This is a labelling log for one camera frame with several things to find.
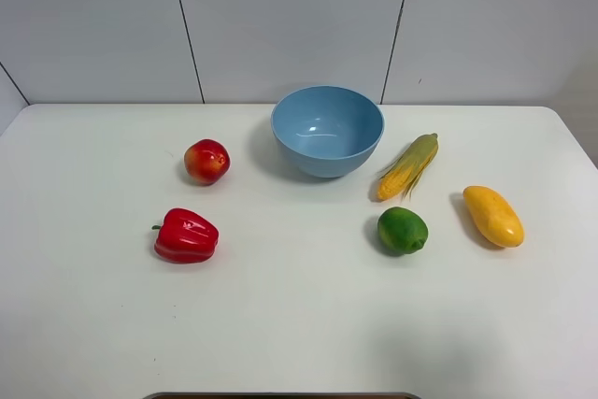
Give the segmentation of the red yellow apple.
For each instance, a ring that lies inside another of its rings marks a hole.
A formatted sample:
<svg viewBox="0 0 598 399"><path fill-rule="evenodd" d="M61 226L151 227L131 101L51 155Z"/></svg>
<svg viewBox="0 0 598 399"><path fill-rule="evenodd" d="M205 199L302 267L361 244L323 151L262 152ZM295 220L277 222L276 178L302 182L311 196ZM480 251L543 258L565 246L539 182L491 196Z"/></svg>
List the red yellow apple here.
<svg viewBox="0 0 598 399"><path fill-rule="evenodd" d="M194 181L201 185L211 185L226 174L231 159L221 143L212 139L202 139L186 150L183 163Z"/></svg>

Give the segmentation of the green lime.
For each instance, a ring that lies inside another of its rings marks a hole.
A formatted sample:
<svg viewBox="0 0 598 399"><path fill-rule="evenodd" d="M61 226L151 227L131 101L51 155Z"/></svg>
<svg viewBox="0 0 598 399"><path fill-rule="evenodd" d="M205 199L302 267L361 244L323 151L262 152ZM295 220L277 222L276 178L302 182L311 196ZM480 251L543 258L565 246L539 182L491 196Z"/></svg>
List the green lime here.
<svg viewBox="0 0 598 399"><path fill-rule="evenodd" d="M390 207L377 220L377 233L388 254L403 256L422 249L429 230L415 212L403 207Z"/></svg>

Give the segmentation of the yellow mango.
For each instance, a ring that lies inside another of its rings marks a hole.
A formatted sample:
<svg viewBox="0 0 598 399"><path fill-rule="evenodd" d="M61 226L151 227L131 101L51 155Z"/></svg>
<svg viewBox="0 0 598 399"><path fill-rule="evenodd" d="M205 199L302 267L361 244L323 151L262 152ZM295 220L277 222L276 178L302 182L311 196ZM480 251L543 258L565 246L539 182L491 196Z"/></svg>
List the yellow mango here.
<svg viewBox="0 0 598 399"><path fill-rule="evenodd" d="M524 241L522 223L505 198L484 186L468 186L463 200L476 228L492 244L501 248L515 248Z"/></svg>

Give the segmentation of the blue plastic bowl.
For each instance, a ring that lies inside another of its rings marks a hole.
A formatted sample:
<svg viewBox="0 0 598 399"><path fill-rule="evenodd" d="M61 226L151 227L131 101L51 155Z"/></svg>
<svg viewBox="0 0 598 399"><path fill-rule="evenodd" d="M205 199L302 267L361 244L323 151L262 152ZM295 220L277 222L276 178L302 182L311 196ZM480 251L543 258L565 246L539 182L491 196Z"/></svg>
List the blue plastic bowl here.
<svg viewBox="0 0 598 399"><path fill-rule="evenodd" d="M340 178L359 168L383 136L378 105L347 88L312 86L274 107L270 125L282 155L301 172Z"/></svg>

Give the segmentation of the corn cob with husk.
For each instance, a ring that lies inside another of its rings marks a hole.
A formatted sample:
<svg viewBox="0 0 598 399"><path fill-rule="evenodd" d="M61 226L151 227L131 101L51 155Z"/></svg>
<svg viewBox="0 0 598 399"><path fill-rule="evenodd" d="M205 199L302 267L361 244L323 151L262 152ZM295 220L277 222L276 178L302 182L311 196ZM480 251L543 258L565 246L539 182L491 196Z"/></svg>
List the corn cob with husk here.
<svg viewBox="0 0 598 399"><path fill-rule="evenodd" d="M377 200L383 202L398 195L410 196L438 148L437 133L417 137L381 177Z"/></svg>

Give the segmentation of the red bell pepper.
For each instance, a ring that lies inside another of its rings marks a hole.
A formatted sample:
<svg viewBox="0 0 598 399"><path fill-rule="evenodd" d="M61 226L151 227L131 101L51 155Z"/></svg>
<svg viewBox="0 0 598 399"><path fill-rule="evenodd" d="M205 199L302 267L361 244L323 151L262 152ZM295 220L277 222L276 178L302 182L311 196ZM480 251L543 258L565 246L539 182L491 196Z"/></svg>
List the red bell pepper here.
<svg viewBox="0 0 598 399"><path fill-rule="evenodd" d="M158 232L154 250L164 260L175 264L202 263L210 259L219 242L218 229L200 215L184 208L170 209Z"/></svg>

